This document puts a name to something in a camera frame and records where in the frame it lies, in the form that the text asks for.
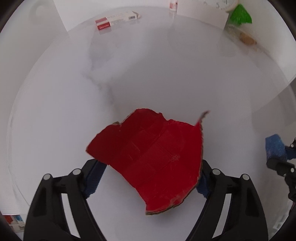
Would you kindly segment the red white small box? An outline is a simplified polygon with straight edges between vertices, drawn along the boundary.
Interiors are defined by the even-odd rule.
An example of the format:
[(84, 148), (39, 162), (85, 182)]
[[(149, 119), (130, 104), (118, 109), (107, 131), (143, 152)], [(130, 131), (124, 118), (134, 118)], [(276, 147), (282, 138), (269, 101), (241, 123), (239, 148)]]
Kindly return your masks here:
[(98, 30), (103, 30), (108, 27), (112, 27), (122, 22), (129, 22), (140, 18), (140, 14), (135, 11), (124, 11), (122, 13), (105, 16), (98, 20), (95, 20)]

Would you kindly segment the red torn cardboard sheet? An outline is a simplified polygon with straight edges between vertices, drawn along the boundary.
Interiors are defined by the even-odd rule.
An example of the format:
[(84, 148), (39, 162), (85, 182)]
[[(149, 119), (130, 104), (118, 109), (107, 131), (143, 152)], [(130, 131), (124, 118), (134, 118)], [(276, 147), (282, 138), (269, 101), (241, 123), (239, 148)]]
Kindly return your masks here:
[(136, 109), (98, 133), (86, 152), (125, 178), (145, 202), (147, 215), (159, 214), (183, 203), (199, 183), (205, 116), (191, 125)]

